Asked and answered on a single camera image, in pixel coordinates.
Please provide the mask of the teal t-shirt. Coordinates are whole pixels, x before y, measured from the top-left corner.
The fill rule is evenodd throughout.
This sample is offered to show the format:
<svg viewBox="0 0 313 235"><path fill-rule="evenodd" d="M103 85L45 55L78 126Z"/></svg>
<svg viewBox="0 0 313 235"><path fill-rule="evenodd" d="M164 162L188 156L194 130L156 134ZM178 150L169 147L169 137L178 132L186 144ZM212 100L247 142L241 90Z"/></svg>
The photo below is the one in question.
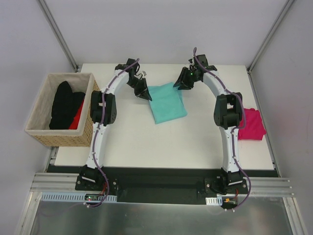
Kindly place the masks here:
<svg viewBox="0 0 313 235"><path fill-rule="evenodd" d="M149 86L152 101L149 101L155 124L187 116L182 91L170 82L161 86Z"/></svg>

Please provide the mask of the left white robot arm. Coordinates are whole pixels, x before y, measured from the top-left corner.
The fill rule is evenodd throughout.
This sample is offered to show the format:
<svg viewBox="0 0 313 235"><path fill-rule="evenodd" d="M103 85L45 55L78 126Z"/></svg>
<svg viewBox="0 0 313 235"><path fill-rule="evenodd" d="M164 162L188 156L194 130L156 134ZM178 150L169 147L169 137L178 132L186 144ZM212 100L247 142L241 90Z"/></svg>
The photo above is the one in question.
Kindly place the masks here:
<svg viewBox="0 0 313 235"><path fill-rule="evenodd" d="M89 156L86 161L86 184L92 190L99 190L103 181L108 181L102 167L110 126L117 118L116 95L124 85L134 90L138 98L152 101L146 78L137 76L139 59L129 58L125 64L118 64L111 80L99 91L93 91L90 99L90 117L92 120L92 139Z"/></svg>

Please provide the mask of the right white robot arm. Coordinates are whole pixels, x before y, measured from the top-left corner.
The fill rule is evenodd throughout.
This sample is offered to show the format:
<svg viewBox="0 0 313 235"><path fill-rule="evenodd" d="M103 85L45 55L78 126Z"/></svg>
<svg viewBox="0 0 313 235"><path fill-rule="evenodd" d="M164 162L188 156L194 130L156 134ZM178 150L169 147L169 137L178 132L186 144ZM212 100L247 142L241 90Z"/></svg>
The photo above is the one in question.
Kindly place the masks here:
<svg viewBox="0 0 313 235"><path fill-rule="evenodd" d="M217 68L209 65L204 54L194 55L190 65L184 67L174 84L178 90L190 90L201 81L216 98L213 119L222 137L223 165L221 175L210 183L210 189L218 194L233 192L244 181L240 170L238 134L240 123L245 119L242 94L231 92L220 79Z"/></svg>

